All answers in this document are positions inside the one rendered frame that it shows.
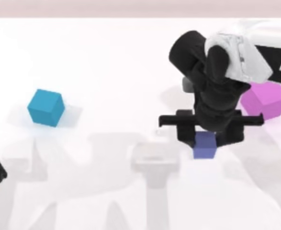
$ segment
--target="magenta cube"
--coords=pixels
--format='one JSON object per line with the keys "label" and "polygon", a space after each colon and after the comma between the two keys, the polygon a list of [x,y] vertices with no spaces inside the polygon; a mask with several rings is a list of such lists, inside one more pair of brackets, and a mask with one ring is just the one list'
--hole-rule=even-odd
{"label": "magenta cube", "polygon": [[263,113],[269,120],[281,115],[281,85],[273,82],[251,84],[251,89],[245,92],[240,102],[248,115]]}

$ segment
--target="blue cube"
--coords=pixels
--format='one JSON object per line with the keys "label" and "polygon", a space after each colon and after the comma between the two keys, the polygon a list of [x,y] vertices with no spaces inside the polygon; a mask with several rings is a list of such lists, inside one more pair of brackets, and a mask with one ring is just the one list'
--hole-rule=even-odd
{"label": "blue cube", "polygon": [[27,109],[34,123],[56,127],[65,106],[60,93],[37,90]]}
{"label": "blue cube", "polygon": [[196,144],[193,148],[194,159],[213,159],[217,151],[215,133],[196,132]]}

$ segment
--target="teal cube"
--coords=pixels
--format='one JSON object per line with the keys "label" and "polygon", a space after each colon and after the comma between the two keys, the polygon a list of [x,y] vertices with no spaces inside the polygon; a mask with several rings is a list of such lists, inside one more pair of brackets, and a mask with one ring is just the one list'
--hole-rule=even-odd
{"label": "teal cube", "polygon": [[37,90],[27,109],[34,123],[56,127],[65,106],[60,93]]}

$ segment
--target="indigo cube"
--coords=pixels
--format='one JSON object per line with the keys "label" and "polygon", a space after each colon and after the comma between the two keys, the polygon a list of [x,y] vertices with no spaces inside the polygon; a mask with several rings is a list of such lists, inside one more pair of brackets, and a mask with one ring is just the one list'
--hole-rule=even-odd
{"label": "indigo cube", "polygon": [[34,123],[56,127],[65,106],[60,93],[37,90],[27,109]]}
{"label": "indigo cube", "polygon": [[240,102],[248,115],[263,113],[265,120],[278,117],[281,115],[281,85],[273,82],[253,83],[241,96]]}
{"label": "indigo cube", "polygon": [[213,159],[217,151],[215,133],[196,132],[196,144],[193,148],[194,159]]}

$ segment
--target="white background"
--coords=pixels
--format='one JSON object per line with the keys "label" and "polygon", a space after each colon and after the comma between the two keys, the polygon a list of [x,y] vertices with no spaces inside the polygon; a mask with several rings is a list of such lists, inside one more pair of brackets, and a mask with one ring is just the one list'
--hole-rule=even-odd
{"label": "white background", "polygon": [[[281,230],[281,117],[246,128],[244,143],[207,161],[194,161],[174,129],[157,130],[159,115],[192,107],[168,61],[175,40],[234,21],[0,19],[0,159],[9,173],[0,230]],[[38,88],[64,98],[57,128],[31,122]],[[163,170],[170,161],[179,171],[154,190],[131,165],[157,152]]]}

